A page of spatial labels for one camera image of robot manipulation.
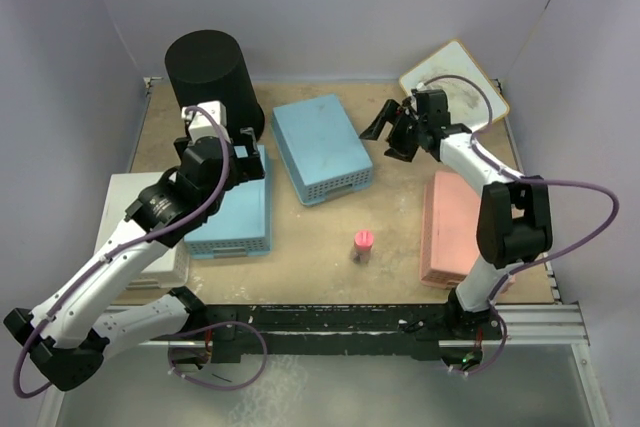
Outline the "large black plastic container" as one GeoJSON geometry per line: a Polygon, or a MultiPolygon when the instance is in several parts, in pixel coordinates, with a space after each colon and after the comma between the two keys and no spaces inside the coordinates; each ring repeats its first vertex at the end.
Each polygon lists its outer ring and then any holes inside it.
{"type": "Polygon", "coordinates": [[[237,40],[218,30],[199,30],[175,40],[164,57],[174,95],[181,107],[219,101],[226,108],[226,129],[238,143],[243,128],[259,139],[265,115],[258,102],[237,40]]]}

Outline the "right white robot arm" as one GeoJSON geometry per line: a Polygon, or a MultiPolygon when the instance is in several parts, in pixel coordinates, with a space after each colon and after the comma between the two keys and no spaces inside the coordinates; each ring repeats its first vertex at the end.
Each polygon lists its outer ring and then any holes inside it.
{"type": "Polygon", "coordinates": [[[480,196],[476,244],[479,255],[469,275],[449,294],[443,324],[467,338],[497,318],[495,298],[518,267],[536,260],[552,245],[546,186],[509,169],[475,142],[472,130],[454,123],[442,90],[413,91],[402,102],[389,99],[360,133],[376,140],[389,124],[384,155],[404,162],[418,149],[461,175],[480,196]]]}

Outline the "pink perforated plastic basket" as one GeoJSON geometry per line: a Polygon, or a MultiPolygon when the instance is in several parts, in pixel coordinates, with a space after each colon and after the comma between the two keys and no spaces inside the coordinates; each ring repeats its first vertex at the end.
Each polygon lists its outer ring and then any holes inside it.
{"type": "Polygon", "coordinates": [[[479,195],[458,174],[438,171],[424,189],[420,281],[450,289],[470,273],[479,250],[479,195]]]}

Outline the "blue perforated plastic basket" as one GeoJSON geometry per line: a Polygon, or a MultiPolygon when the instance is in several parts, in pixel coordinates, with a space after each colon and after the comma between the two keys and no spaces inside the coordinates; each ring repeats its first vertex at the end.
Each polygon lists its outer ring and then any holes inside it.
{"type": "Polygon", "coordinates": [[[185,236],[192,258],[262,256],[271,252],[271,160],[264,145],[258,145],[258,151],[265,178],[242,183],[227,192],[219,211],[185,236]]]}

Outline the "white perforated plastic basket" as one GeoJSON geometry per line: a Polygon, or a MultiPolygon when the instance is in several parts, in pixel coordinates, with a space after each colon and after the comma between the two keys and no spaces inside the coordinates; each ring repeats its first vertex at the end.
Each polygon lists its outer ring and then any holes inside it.
{"type": "MultiPolygon", "coordinates": [[[[99,250],[115,231],[125,210],[146,187],[156,183],[161,172],[126,173],[111,176],[103,206],[101,223],[94,250],[99,250]]],[[[148,266],[137,279],[127,286],[128,290],[150,290],[180,287],[189,276],[190,257],[183,242],[166,252],[148,266]]]]}

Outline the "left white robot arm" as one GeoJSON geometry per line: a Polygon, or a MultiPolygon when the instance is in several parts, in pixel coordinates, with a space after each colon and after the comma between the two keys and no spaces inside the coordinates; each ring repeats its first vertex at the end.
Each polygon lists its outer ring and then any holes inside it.
{"type": "Polygon", "coordinates": [[[49,299],[15,308],[4,325],[30,360],[60,391],[77,388],[115,355],[159,337],[194,339],[209,329],[205,304],[187,287],[117,315],[109,305],[139,274],[215,215],[224,195],[263,179],[253,131],[241,132],[245,156],[216,135],[179,140],[181,163],[144,188],[111,237],[49,299]]]}

